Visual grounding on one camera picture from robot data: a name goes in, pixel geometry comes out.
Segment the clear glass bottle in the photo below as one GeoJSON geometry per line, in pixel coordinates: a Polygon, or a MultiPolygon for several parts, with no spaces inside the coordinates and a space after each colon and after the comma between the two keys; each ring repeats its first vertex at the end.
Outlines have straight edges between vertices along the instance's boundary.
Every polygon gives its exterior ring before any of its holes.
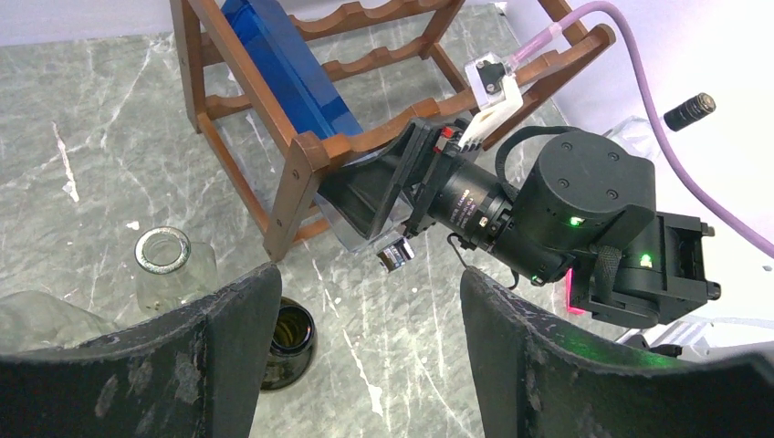
{"type": "Polygon", "coordinates": [[[45,292],[0,298],[0,353],[72,348],[118,331],[116,324],[45,292]]]}
{"type": "Polygon", "coordinates": [[[153,228],[134,247],[140,266],[137,302],[143,313],[157,316],[215,292],[217,265],[213,248],[192,243],[170,226],[153,228]]]}
{"type": "Polygon", "coordinates": [[[314,319],[299,303],[282,297],[261,391],[281,390],[303,377],[316,349],[314,319]]]}
{"type": "MultiPolygon", "coordinates": [[[[669,110],[660,119],[668,131],[677,132],[715,111],[715,101],[706,93],[699,93],[669,110]]],[[[655,139],[648,119],[631,116],[604,133],[631,155],[655,162],[661,155],[661,147],[655,139]]]]}

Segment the gray marble surface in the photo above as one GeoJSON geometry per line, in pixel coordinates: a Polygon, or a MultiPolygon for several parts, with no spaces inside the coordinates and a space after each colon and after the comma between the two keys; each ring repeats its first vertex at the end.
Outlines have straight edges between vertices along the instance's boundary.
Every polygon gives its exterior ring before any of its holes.
{"type": "MultiPolygon", "coordinates": [[[[317,41],[319,60],[353,60],[398,47],[427,16],[317,41]]],[[[458,66],[516,48],[492,7],[465,8],[443,40],[458,66]]],[[[238,86],[223,66],[210,91],[238,86]]],[[[452,94],[418,59],[337,83],[364,129],[426,97],[452,94]]],[[[134,295],[132,250],[157,225],[183,229],[217,255],[220,283],[265,263],[262,237],[183,107],[169,34],[0,48],[0,297],[47,291],[123,326],[144,320],[134,295]]],[[[529,124],[559,124],[547,104],[529,124]]],[[[271,202],[282,169],[251,110],[220,120],[221,132],[261,199],[271,202]]],[[[509,161],[519,185],[545,139],[509,161]]],[[[479,158],[493,169],[494,153],[479,158]]],[[[279,264],[284,294],[319,327],[319,355],[306,377],[262,394],[253,436],[483,436],[457,294],[462,267],[431,229],[413,242],[413,263],[387,276],[372,250],[350,254],[328,232],[279,264]]],[[[468,263],[509,284],[507,269],[480,252],[468,263]]],[[[516,293],[607,338],[622,329],[570,316],[563,284],[516,293]]]]}

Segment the wooden slat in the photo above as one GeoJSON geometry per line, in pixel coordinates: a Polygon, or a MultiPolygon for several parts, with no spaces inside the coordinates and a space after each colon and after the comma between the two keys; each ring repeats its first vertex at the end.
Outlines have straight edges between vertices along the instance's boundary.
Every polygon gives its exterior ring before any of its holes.
{"type": "Polygon", "coordinates": [[[207,115],[210,120],[218,120],[236,112],[244,111],[253,107],[250,99],[246,95],[225,98],[223,96],[207,96],[207,115]]]}
{"type": "Polygon", "coordinates": [[[347,64],[341,64],[338,60],[330,61],[323,64],[322,67],[325,68],[330,80],[335,82],[415,57],[423,47],[423,44],[424,41],[419,36],[409,44],[394,50],[390,50],[387,47],[378,47],[357,61],[347,64]]]}
{"type": "MultiPolygon", "coordinates": [[[[572,8],[567,4],[565,0],[538,0],[543,9],[546,10],[546,14],[549,15],[552,21],[556,22],[564,18],[570,13],[572,8]]],[[[576,21],[570,27],[562,32],[567,42],[571,46],[575,46],[588,34],[586,26],[580,21],[576,21]]]]}
{"type": "Polygon", "coordinates": [[[446,7],[435,11],[433,18],[430,19],[430,23],[427,24],[422,33],[425,43],[424,48],[419,52],[419,56],[422,59],[430,57],[430,51],[433,49],[433,46],[441,41],[441,37],[444,36],[446,30],[452,25],[452,21],[455,20],[464,2],[465,0],[453,0],[446,7]]]}
{"type": "Polygon", "coordinates": [[[180,59],[183,98],[188,120],[196,132],[201,132],[198,114],[205,111],[204,64],[199,19],[187,0],[171,0],[174,38],[180,59]]]}
{"type": "Polygon", "coordinates": [[[457,0],[390,0],[373,9],[364,8],[359,2],[339,6],[329,16],[317,21],[303,21],[288,16],[305,40],[329,37],[350,30],[386,23],[437,10],[457,0]]]}
{"type": "Polygon", "coordinates": [[[296,137],[296,129],[277,102],[253,60],[247,54],[234,30],[228,25],[214,0],[189,0],[202,20],[207,34],[231,68],[256,113],[266,125],[271,138],[284,155],[296,137]]]}
{"type": "Polygon", "coordinates": [[[285,156],[285,167],[264,237],[264,248],[273,261],[282,260],[297,239],[306,238],[304,233],[321,232],[319,221],[310,225],[311,228],[305,227],[305,232],[299,228],[329,165],[325,146],[314,133],[305,132],[293,139],[285,156]]]}
{"type": "Polygon", "coordinates": [[[256,221],[258,228],[262,234],[266,234],[268,229],[268,214],[260,201],[253,193],[253,189],[250,188],[250,184],[245,179],[245,176],[239,170],[239,166],[234,161],[234,157],[231,156],[231,152],[223,143],[220,134],[218,134],[215,125],[207,117],[206,114],[199,114],[199,126],[202,127],[202,133],[210,143],[210,148],[213,150],[218,161],[220,161],[225,174],[228,175],[228,179],[231,180],[231,184],[234,185],[236,192],[239,193],[239,197],[242,198],[242,202],[245,203],[247,211],[253,216],[253,220],[256,221]]]}
{"type": "Polygon", "coordinates": [[[206,32],[202,32],[202,61],[205,67],[223,62],[223,57],[217,51],[213,39],[206,32]]]}
{"type": "Polygon", "coordinates": [[[452,62],[452,59],[446,54],[444,48],[441,47],[441,43],[433,44],[430,49],[430,56],[433,57],[433,61],[435,61],[435,64],[441,69],[441,72],[444,73],[444,76],[446,76],[446,79],[449,80],[449,83],[456,92],[459,93],[468,89],[465,77],[463,77],[462,73],[455,67],[455,63],[452,62]]]}

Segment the glass jar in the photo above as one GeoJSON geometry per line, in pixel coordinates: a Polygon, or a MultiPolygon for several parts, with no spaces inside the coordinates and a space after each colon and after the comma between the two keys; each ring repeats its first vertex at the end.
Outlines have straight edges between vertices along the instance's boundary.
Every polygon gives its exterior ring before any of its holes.
{"type": "Polygon", "coordinates": [[[300,379],[311,366],[316,349],[314,319],[299,303],[282,297],[261,391],[281,390],[300,379]]]}
{"type": "Polygon", "coordinates": [[[118,331],[116,324],[45,292],[0,298],[0,353],[72,348],[118,331]]]}
{"type": "Polygon", "coordinates": [[[140,266],[137,302],[155,317],[215,292],[217,265],[213,248],[192,243],[177,228],[160,226],[146,232],[134,247],[140,266]]]}

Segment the purple cable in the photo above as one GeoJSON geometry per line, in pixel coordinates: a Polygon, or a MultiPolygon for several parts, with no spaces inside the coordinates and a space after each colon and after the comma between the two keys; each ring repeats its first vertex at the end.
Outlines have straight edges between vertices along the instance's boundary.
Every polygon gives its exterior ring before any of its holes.
{"type": "Polygon", "coordinates": [[[675,171],[677,178],[683,183],[685,188],[696,197],[710,212],[714,213],[723,222],[728,224],[734,231],[739,233],[748,242],[753,244],[757,249],[763,251],[769,257],[774,257],[774,244],[767,240],[762,235],[758,234],[755,230],[750,228],[747,224],[742,222],[739,218],[734,216],[731,212],[726,210],[723,205],[720,205],[715,199],[707,194],[701,187],[694,181],[693,178],[683,167],[683,164],[677,160],[675,151],[672,150],[672,146],[669,145],[669,140],[666,138],[664,127],[659,121],[658,113],[655,110],[653,102],[653,96],[651,95],[650,87],[648,87],[648,80],[645,77],[645,69],[643,67],[643,61],[640,59],[640,50],[637,48],[637,43],[634,41],[634,33],[626,22],[621,11],[617,7],[611,5],[608,2],[589,2],[586,5],[582,5],[577,9],[571,11],[558,23],[554,23],[551,26],[543,29],[537,35],[532,37],[527,44],[520,48],[510,58],[511,66],[515,67],[522,61],[531,57],[538,50],[545,47],[551,40],[561,34],[561,31],[568,28],[570,25],[580,20],[582,17],[592,12],[603,12],[612,18],[612,21],[618,26],[623,35],[623,42],[626,44],[626,48],[629,50],[629,57],[632,60],[632,67],[634,67],[634,76],[637,78],[637,86],[640,89],[640,94],[643,96],[643,104],[645,105],[645,112],[648,114],[648,119],[653,127],[655,138],[658,141],[661,150],[664,152],[669,165],[672,166],[672,170],[675,171]]]}

